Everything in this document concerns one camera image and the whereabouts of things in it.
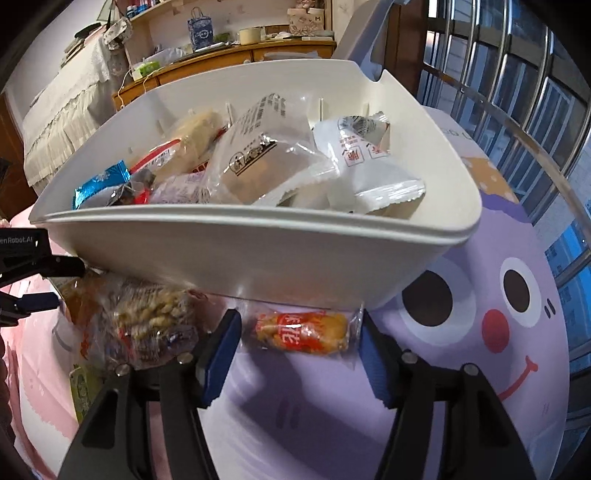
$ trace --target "red cartoon nose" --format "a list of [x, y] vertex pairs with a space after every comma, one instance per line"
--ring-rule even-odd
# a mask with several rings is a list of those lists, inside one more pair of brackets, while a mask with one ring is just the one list
[[509, 345], [509, 323], [499, 310], [489, 310], [484, 315], [482, 339], [492, 353], [501, 353]]

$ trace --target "cartoon eye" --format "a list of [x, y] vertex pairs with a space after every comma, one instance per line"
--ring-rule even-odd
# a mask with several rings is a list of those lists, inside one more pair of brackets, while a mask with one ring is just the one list
[[501, 265], [501, 291], [511, 316], [531, 328], [540, 319], [540, 287], [529, 267], [519, 258], [507, 258]]
[[438, 259], [404, 289], [398, 305], [408, 329], [422, 341], [446, 346], [466, 336], [476, 317], [476, 296], [466, 274]]

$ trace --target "cartoon mouth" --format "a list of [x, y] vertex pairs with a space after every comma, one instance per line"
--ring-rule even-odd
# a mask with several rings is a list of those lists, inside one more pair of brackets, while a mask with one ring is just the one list
[[530, 374], [530, 372], [537, 372], [538, 371], [538, 364], [533, 363], [530, 360], [529, 356], [525, 356], [525, 364], [526, 364], [525, 370], [523, 370], [523, 373], [519, 376], [519, 378], [517, 380], [515, 380], [513, 385], [511, 385], [509, 388], [507, 388], [507, 390], [505, 390], [504, 392], [499, 393], [499, 398], [501, 399], [501, 401], [506, 400], [511, 395], [513, 395], [517, 390], [519, 390], [519, 387], [522, 386], [523, 382], [525, 381], [527, 376]]

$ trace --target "tablecloth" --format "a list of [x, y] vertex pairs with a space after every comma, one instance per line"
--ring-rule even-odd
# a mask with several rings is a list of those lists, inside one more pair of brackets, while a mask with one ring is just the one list
[[[403, 348], [434, 365], [477, 364], [502, 399], [538, 479], [547, 480], [562, 440], [569, 389], [556, 285], [533, 227], [502, 176], [449, 116], [430, 113], [479, 185], [482, 218], [467, 243], [409, 287], [413, 294], [402, 293], [372, 317]], [[23, 212], [13, 225], [26, 226], [27, 216]], [[11, 291], [50, 288], [33, 277]], [[67, 382], [70, 352], [52, 333], [58, 321], [57, 311], [44, 312], [2, 330], [19, 448], [46, 479], [59, 470], [77, 429]], [[435, 413], [434, 436], [441, 432], [443, 406]], [[375, 399], [359, 362], [352, 367], [270, 351], [239, 351], [221, 397], [200, 411], [222, 480], [373, 478], [394, 415]], [[158, 477], [168, 479], [158, 408], [151, 424], [159, 429], [152, 436]], [[431, 443], [425, 479], [436, 478], [440, 448]]]

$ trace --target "blue candy wrapper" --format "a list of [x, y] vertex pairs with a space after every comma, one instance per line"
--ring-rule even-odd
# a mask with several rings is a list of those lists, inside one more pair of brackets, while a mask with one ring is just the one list
[[129, 178], [130, 175], [125, 166], [125, 162], [121, 160], [119, 163], [107, 168], [103, 173], [92, 177], [82, 187], [78, 187], [74, 194], [72, 208], [78, 210], [78, 207], [94, 194], [99, 193], [101, 190], [108, 187], [115, 187], [127, 183]]

